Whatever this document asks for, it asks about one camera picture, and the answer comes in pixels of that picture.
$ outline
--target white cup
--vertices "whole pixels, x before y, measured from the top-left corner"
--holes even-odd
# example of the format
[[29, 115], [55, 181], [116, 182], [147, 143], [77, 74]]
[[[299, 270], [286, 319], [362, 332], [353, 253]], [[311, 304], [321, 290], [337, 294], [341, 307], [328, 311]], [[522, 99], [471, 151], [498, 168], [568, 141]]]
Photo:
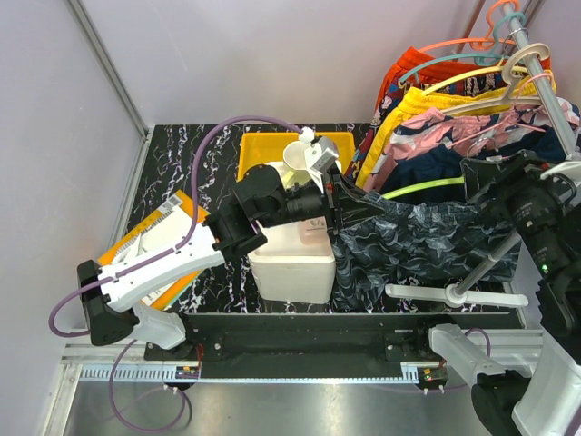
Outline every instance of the white cup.
[[294, 184], [305, 184], [310, 180], [307, 164], [305, 162], [305, 150], [309, 148], [303, 141], [293, 141], [282, 152], [284, 175], [282, 185], [289, 188]]

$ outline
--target white plastic container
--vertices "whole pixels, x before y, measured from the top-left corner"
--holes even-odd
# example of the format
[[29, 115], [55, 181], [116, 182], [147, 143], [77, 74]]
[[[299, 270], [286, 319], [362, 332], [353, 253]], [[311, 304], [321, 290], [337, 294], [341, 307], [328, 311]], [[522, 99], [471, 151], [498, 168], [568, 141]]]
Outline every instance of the white plastic container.
[[[279, 173], [284, 171], [282, 163], [269, 164]], [[320, 219], [262, 231], [268, 242], [248, 254], [261, 297], [278, 302], [328, 302], [335, 280], [335, 257]]]

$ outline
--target beige clothes hanger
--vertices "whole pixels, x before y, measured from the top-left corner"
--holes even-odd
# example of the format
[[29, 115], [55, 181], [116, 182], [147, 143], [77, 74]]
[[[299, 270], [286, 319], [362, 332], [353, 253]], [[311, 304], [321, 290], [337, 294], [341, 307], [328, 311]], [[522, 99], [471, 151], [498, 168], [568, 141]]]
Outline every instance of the beige clothes hanger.
[[[551, 51], [548, 46], [544, 44], [531, 44], [521, 48], [510, 56], [502, 69], [502, 79], [508, 84], [508, 86], [501, 97], [461, 104], [460, 106], [453, 106], [449, 109], [444, 109], [442, 113], [446, 115], [458, 115], [465, 112], [476, 111], [478, 109], [486, 109], [488, 107], [514, 104], [516, 99], [513, 98], [513, 93], [517, 90], [518, 84], [522, 78], [518, 75], [514, 75], [513, 69], [521, 59], [530, 55], [538, 55], [541, 60], [545, 60], [551, 55]], [[542, 104], [542, 102], [538, 96], [523, 96], [518, 98], [518, 104]]]

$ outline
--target yellow shirt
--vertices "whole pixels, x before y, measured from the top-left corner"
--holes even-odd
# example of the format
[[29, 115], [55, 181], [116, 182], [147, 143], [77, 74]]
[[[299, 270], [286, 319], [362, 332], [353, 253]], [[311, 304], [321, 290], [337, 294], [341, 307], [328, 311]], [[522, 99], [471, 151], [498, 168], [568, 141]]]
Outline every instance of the yellow shirt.
[[[528, 77], [522, 79], [519, 83], [517, 89], [528, 80]], [[555, 83], [553, 83], [553, 90], [556, 90]], [[498, 88], [494, 91], [486, 91], [481, 95], [474, 97], [464, 96], [464, 95], [450, 95], [442, 93], [432, 93], [429, 95], [422, 95], [422, 90], [418, 88], [410, 88], [408, 92], [404, 95], [403, 100], [400, 104], [387, 116], [385, 121], [379, 127], [373, 143], [369, 149], [368, 155], [361, 166], [357, 181], [355, 184], [362, 188], [367, 178], [371, 174], [375, 162], [378, 161], [381, 156], [381, 150], [385, 147], [385, 142], [391, 137], [391, 134], [395, 128], [412, 118], [413, 116], [423, 114], [430, 107], [437, 107], [438, 109], [448, 109], [449, 107], [459, 106], [461, 104], [474, 103], [481, 100], [487, 100], [490, 98], [499, 98], [506, 91], [506, 88]], [[527, 84], [521, 95], [536, 95], [537, 90], [535, 85], [532, 83]], [[510, 105], [504, 104], [499, 106], [491, 106], [483, 109], [477, 109], [476, 111], [469, 111], [462, 113], [462, 115], [492, 115], [499, 114], [510, 108]]]

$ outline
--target dark gray patterned fabric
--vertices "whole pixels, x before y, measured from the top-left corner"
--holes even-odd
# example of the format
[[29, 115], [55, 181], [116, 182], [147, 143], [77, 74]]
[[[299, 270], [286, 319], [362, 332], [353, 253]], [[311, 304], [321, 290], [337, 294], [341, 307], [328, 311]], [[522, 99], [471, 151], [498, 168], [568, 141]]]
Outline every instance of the dark gray patterned fabric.
[[[429, 281], [465, 278], [513, 228], [464, 203], [411, 205], [378, 193], [368, 193], [364, 200], [385, 214], [344, 229], [333, 244], [333, 300], [341, 311], [370, 310], [387, 283], [413, 277], [428, 286]], [[507, 253], [482, 280], [510, 281], [518, 250]]]

